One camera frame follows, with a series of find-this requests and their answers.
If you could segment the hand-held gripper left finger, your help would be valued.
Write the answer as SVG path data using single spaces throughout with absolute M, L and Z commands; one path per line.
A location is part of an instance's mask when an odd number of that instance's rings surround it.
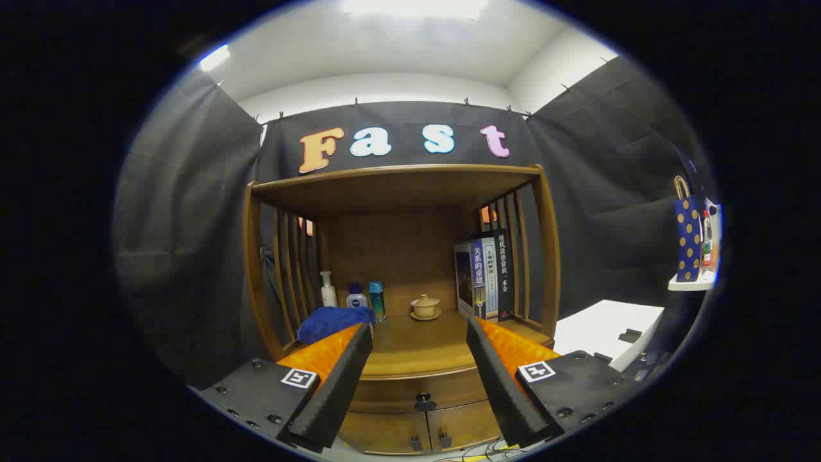
M 275 444 L 331 448 L 373 348 L 368 323 L 352 325 L 278 362 L 252 359 L 193 394 Z

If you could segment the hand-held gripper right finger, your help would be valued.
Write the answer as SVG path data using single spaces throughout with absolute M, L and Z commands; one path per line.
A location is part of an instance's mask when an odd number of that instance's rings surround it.
M 480 318 L 468 320 L 466 342 L 511 445 L 528 447 L 577 432 L 639 391 L 639 381 L 592 354 L 558 354 Z

